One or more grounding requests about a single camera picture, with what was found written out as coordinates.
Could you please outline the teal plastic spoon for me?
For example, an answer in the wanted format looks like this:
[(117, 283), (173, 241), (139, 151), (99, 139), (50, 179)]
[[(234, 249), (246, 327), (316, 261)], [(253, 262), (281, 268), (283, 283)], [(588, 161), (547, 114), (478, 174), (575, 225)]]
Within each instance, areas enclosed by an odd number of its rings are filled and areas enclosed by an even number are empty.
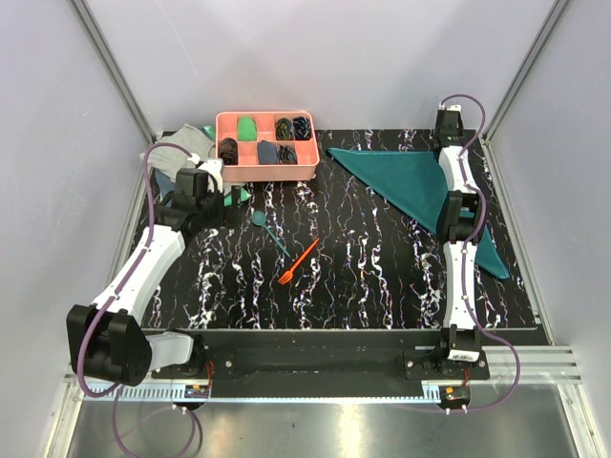
[(255, 211), (251, 217), (252, 223), (258, 227), (264, 229), (264, 231), (271, 237), (271, 239), (276, 243), (276, 245), (280, 248), (281, 252), (289, 257), (286, 247), (283, 243), (278, 239), (278, 237), (273, 233), (270, 227), (267, 225), (266, 214), (263, 211)]

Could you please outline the grey cloth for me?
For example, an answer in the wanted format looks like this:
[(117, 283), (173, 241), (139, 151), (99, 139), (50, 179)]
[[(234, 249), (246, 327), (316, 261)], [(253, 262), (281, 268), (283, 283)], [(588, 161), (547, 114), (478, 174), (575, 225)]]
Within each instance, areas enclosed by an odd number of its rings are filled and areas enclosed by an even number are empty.
[[(198, 156), (200, 159), (209, 158), (215, 147), (215, 142), (201, 129), (189, 124), (184, 124), (172, 135), (162, 137), (158, 141), (158, 144), (160, 143), (178, 145), (192, 156)], [(182, 150), (168, 146), (155, 148), (148, 156), (147, 163), (149, 168), (162, 172), (171, 181), (176, 180), (180, 169), (196, 167), (196, 162), (190, 156)]]

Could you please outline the dark maroon rolled cloth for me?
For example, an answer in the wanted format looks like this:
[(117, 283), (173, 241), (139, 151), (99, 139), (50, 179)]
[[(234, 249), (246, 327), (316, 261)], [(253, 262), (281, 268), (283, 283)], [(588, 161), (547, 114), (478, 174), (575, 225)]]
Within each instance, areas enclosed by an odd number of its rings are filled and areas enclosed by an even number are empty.
[(226, 166), (239, 164), (238, 142), (232, 138), (224, 138), (219, 146), (219, 158)]

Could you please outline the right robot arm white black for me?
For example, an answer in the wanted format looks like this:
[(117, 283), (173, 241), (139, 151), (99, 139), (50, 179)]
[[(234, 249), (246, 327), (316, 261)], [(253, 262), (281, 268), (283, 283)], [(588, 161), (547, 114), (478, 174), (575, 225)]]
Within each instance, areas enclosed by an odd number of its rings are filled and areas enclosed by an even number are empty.
[(477, 364), (481, 342), (474, 310), (474, 268), (485, 202), (463, 146), (461, 107), (441, 105), (434, 129), (435, 156), (448, 192), (436, 224), (447, 269), (446, 311), (433, 366), (455, 379)]

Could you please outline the dark patterned rolled cloth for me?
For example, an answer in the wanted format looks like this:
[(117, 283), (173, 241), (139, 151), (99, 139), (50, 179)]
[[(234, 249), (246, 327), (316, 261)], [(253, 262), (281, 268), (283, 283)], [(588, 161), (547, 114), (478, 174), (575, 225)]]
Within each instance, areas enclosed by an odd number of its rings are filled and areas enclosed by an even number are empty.
[(297, 165), (298, 156), (296, 150), (289, 145), (279, 145), (278, 163), (280, 165)]

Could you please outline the orange plastic fork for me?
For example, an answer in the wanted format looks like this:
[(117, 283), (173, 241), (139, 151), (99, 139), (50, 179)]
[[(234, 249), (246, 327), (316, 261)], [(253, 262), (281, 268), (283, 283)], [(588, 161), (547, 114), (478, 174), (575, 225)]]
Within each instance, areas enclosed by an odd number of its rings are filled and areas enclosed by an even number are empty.
[(282, 275), (278, 278), (278, 283), (279, 284), (287, 284), (287, 283), (290, 283), (292, 281), (292, 279), (294, 277), (294, 273), (297, 270), (297, 268), (308, 257), (308, 255), (316, 247), (316, 245), (318, 244), (319, 241), (320, 241), (319, 238), (315, 239), (307, 247), (307, 249), (304, 251), (304, 253), (293, 262), (292, 266), (288, 270), (286, 270), (285, 272), (282, 273)]

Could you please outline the green rolled cloth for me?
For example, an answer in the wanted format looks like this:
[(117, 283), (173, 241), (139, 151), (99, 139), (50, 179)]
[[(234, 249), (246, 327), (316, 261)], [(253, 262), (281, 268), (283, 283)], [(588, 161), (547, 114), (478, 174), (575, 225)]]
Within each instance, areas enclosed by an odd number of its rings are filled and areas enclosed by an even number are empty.
[(250, 116), (241, 116), (237, 122), (238, 141), (256, 141), (258, 130), (256, 120)]

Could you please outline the teal cloth napkin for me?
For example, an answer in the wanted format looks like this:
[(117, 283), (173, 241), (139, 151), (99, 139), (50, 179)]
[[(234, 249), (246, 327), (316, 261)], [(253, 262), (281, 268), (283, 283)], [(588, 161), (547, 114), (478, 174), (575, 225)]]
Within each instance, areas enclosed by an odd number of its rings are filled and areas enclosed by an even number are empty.
[(434, 153), (340, 148), (327, 152), (382, 198), (432, 234), (437, 233), (448, 185)]

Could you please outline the yellow dark patterned roll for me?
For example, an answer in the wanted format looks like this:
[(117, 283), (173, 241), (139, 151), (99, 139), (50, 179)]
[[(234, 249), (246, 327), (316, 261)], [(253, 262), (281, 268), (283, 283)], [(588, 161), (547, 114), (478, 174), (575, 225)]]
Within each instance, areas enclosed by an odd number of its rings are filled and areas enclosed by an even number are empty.
[(277, 140), (287, 141), (294, 138), (292, 121), (287, 117), (281, 117), (275, 124), (275, 136)]

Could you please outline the dark blue cloth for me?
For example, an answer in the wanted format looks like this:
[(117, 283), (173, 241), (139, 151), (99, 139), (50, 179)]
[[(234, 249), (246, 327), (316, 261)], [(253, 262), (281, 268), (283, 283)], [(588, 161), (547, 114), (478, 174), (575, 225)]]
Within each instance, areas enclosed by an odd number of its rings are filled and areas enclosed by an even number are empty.
[(162, 171), (155, 170), (155, 179), (158, 185), (159, 194), (162, 198), (175, 190), (175, 183)]

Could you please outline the pink divided organizer tray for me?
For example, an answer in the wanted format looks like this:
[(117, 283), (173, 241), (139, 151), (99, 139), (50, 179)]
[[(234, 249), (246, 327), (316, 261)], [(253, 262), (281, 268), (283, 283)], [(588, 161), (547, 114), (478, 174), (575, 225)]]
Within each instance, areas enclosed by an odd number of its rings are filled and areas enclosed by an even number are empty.
[(312, 116), (222, 112), (216, 117), (216, 157), (226, 182), (311, 180), (320, 162)]

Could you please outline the slate blue rolled cloth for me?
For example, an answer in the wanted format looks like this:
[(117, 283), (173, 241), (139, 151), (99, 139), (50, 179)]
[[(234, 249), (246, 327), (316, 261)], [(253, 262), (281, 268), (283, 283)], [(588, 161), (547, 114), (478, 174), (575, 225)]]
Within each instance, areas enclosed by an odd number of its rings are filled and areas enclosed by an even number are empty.
[(278, 150), (276, 144), (262, 140), (257, 144), (258, 163), (260, 165), (277, 165)]

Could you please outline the blue dark patterned roll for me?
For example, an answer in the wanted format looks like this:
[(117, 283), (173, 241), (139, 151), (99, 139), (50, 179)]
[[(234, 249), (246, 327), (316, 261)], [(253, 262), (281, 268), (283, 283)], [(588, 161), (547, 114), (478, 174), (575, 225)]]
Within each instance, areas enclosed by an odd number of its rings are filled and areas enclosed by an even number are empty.
[(296, 140), (310, 140), (312, 137), (311, 122), (308, 117), (300, 115), (292, 119), (293, 133)]

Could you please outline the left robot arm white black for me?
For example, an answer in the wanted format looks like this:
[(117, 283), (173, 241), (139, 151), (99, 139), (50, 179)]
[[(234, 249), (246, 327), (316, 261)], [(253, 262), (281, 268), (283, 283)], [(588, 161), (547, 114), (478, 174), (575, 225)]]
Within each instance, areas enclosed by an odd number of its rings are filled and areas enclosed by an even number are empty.
[(149, 300), (191, 240), (224, 223), (223, 163), (208, 159), (182, 168), (175, 188), (149, 204), (149, 225), (117, 276), (90, 305), (68, 313), (71, 364), (80, 383), (139, 385), (145, 376), (173, 366), (187, 378), (205, 369), (206, 355), (185, 332), (147, 335), (141, 322)]

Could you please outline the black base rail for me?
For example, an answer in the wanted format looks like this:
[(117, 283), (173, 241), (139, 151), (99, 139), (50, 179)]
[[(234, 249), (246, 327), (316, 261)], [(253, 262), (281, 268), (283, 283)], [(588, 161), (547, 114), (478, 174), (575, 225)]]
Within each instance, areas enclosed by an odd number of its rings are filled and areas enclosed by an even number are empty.
[(212, 369), (212, 397), (264, 401), (409, 398), (422, 383), (487, 381), (485, 354), (472, 363), (446, 358), (439, 330), (193, 331), (191, 362), (154, 372), (195, 382)]

